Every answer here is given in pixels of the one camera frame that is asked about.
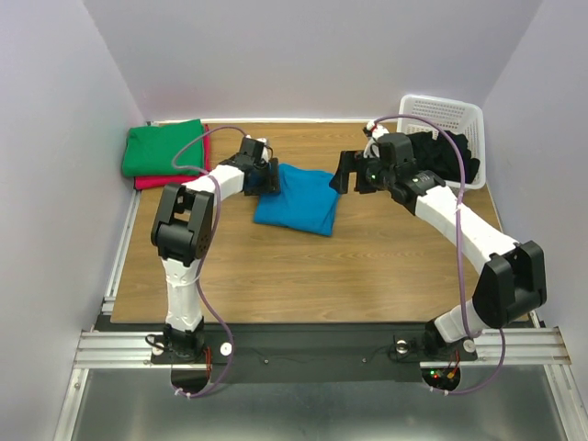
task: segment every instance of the red cloth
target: red cloth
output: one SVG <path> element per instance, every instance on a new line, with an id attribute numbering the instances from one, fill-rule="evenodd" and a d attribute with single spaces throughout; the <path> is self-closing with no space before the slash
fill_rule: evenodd
<path id="1" fill-rule="evenodd" d="M 208 131 L 209 126 L 204 125 L 204 131 Z M 202 139 L 202 146 L 204 148 L 204 168 L 210 171 L 210 136 L 205 136 Z M 166 184 L 176 182 L 177 184 L 184 184 L 185 182 L 198 179 L 194 176 L 137 176 L 135 177 L 135 188 L 137 190 L 144 190 L 146 188 L 164 187 Z"/>

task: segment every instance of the wall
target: wall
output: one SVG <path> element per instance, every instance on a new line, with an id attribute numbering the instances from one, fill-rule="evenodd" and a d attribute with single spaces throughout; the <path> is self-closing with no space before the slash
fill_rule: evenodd
<path id="1" fill-rule="evenodd" d="M 137 109 L 81 2 L 2 2 L 0 439 L 52 439 L 126 209 Z"/>
<path id="2" fill-rule="evenodd" d="M 482 104 L 540 0 L 85 0 L 147 119 Z"/>
<path id="3" fill-rule="evenodd" d="M 488 180 L 509 234 L 546 253 L 548 303 L 588 401 L 588 4 L 546 0 L 483 106 Z"/>

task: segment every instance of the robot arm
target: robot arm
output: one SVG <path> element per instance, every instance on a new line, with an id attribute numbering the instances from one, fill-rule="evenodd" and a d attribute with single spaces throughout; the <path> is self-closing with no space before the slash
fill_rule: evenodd
<path id="1" fill-rule="evenodd" d="M 419 170 L 410 139 L 367 125 L 364 151 L 341 152 L 331 187 L 346 193 L 350 173 L 356 173 L 355 191 L 387 190 L 414 216 L 430 223 L 456 243 L 457 199 L 445 182 L 430 171 Z M 466 303 L 469 328 L 501 328 L 547 299 L 543 251 L 533 242 L 518 243 L 461 206 L 463 253 L 480 279 Z M 458 305 L 426 325 L 425 343 L 431 352 L 467 336 Z"/>
<path id="2" fill-rule="evenodd" d="M 212 240 L 213 208 L 220 200 L 243 192 L 246 196 L 279 192 L 276 158 L 269 158 L 265 139 L 243 138 L 241 148 L 208 175 L 165 186 L 153 223 L 152 244 L 162 259 L 167 284 L 168 309 L 164 344 L 178 356 L 193 357 L 204 345 L 204 326 L 197 281 L 201 261 Z M 176 215 L 189 211 L 189 219 Z"/>

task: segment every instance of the black cloth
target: black cloth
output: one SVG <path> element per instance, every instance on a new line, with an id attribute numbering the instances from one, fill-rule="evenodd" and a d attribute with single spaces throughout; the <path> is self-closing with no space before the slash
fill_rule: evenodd
<path id="1" fill-rule="evenodd" d="M 456 135 L 450 131 L 447 134 L 458 146 L 466 170 L 466 183 L 471 184 L 480 169 L 480 160 L 471 157 L 468 138 L 465 135 Z M 459 182 L 458 158 L 444 136 L 439 135 L 434 140 L 432 131 L 419 131 L 408 137 L 413 144 L 414 158 L 421 170 L 431 170 L 447 181 Z"/>

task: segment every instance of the white basket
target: white basket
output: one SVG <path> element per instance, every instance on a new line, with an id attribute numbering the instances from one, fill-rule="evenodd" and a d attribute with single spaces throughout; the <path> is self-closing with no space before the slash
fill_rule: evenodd
<path id="1" fill-rule="evenodd" d="M 410 113 L 418 117 L 431 119 L 435 124 L 454 133 L 463 133 L 468 138 L 471 156 L 480 160 L 480 170 L 467 190 L 477 190 L 486 185 L 486 144 L 484 142 L 484 117 L 481 109 L 473 104 L 453 99 L 435 98 L 434 96 L 405 95 L 401 101 L 400 113 Z M 420 121 L 401 118 L 397 131 L 415 133 L 432 129 Z M 450 187 L 459 187 L 459 182 L 447 181 Z"/>

